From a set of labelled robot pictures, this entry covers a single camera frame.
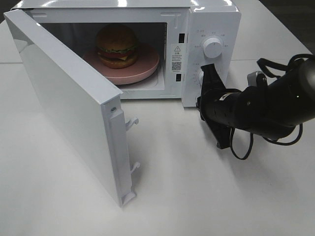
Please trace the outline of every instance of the open microwave door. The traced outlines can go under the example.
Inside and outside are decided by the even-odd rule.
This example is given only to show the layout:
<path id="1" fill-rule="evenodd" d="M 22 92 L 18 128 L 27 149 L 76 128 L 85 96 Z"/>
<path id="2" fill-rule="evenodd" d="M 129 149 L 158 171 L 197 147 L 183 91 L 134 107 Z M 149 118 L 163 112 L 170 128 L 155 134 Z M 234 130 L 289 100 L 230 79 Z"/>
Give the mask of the open microwave door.
<path id="1" fill-rule="evenodd" d="M 22 10 L 4 14 L 45 114 L 119 206 L 135 194 L 122 93 Z"/>

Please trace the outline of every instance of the microwave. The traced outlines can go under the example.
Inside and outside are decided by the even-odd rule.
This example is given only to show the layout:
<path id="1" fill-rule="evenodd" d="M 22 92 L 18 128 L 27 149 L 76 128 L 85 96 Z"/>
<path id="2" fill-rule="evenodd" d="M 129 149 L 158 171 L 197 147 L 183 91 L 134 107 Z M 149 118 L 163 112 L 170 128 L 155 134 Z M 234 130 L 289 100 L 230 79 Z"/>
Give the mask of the microwave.
<path id="1" fill-rule="evenodd" d="M 226 80 L 241 13 L 230 0 L 22 0 L 4 17 L 38 100 L 119 206 L 133 197 L 121 99 L 180 98 L 195 107 L 201 66 Z M 110 23 L 155 48 L 155 71 L 114 85 L 84 59 Z"/>

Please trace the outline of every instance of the cable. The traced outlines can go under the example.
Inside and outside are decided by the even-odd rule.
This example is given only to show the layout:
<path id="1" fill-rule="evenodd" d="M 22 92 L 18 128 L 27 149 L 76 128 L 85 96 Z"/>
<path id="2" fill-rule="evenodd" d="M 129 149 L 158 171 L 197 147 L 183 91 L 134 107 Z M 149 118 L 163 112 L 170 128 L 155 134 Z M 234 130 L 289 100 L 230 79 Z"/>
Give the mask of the cable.
<path id="1" fill-rule="evenodd" d="M 291 65 L 295 60 L 300 59 L 300 58 L 309 58 L 309 59 L 315 60 L 315 55 L 313 55 L 313 54 L 297 54 L 297 55 L 294 55 L 294 56 L 290 59 L 289 63 L 287 64 L 288 67 L 290 67 L 290 65 Z"/>
<path id="2" fill-rule="evenodd" d="M 268 138 L 265 138 L 265 137 L 263 137 L 263 138 L 264 138 L 264 140 L 266 140 L 267 142 L 270 142 L 272 144 L 281 145 L 281 146 L 290 146 L 290 145 L 293 145 L 293 144 L 297 143 L 301 139 L 302 134 L 303 134 L 303 124 L 300 124 L 299 133 L 298 133 L 296 139 L 293 140 L 292 142 L 281 143 L 281 142 L 278 142 L 278 141 L 275 141 L 275 140 L 271 140 L 271 139 L 268 139 Z"/>
<path id="3" fill-rule="evenodd" d="M 253 133 L 251 133 L 251 141 L 250 141 L 250 147 L 248 148 L 248 151 L 246 152 L 245 156 L 243 158 L 240 158 L 238 155 L 236 155 L 234 149 L 233 149 L 233 137 L 234 137 L 234 132 L 235 132 L 235 128 L 231 128 L 231 134 L 230 134 L 230 148 L 231 148 L 231 152 L 233 153 L 233 155 L 237 158 L 237 159 L 240 159 L 240 160 L 246 160 L 251 151 L 252 151 L 252 146 L 254 144 L 254 135 Z"/>
<path id="4" fill-rule="evenodd" d="M 273 74 L 267 67 L 277 69 L 277 70 L 282 70 L 282 71 L 287 71 L 288 66 L 276 63 L 270 60 L 267 60 L 265 58 L 261 58 L 257 61 L 257 65 L 259 68 L 262 70 L 262 72 L 267 75 L 270 78 L 277 78 L 279 79 L 281 76 Z"/>

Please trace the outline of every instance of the table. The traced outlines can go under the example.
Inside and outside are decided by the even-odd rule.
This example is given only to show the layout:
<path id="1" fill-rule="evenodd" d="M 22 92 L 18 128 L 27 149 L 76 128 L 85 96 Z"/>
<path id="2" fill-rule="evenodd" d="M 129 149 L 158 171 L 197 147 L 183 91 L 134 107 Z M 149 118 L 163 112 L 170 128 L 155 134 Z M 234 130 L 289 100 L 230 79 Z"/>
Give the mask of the table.
<path id="1" fill-rule="evenodd" d="M 287 63 L 308 52 L 258 1 L 235 3 L 243 18 L 228 87 L 244 89 L 260 57 Z M 131 162 L 142 166 L 133 174 L 137 198 L 119 208 L 45 117 L 5 22 L 0 35 L 0 235 L 313 234 L 313 120 L 291 147 L 255 136 L 239 161 L 180 100 L 124 101 L 125 117 L 140 120 L 127 139 Z M 237 152 L 248 142 L 236 133 Z"/>

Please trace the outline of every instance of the qr code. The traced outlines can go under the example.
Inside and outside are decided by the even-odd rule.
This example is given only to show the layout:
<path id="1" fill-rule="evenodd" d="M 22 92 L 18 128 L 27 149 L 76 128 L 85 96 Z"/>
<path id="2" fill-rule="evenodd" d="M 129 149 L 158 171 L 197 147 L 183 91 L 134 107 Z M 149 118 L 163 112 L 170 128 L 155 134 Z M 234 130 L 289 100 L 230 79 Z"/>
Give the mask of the qr code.
<path id="1" fill-rule="evenodd" d="M 181 62 L 172 62 L 172 70 L 181 70 L 182 63 Z"/>

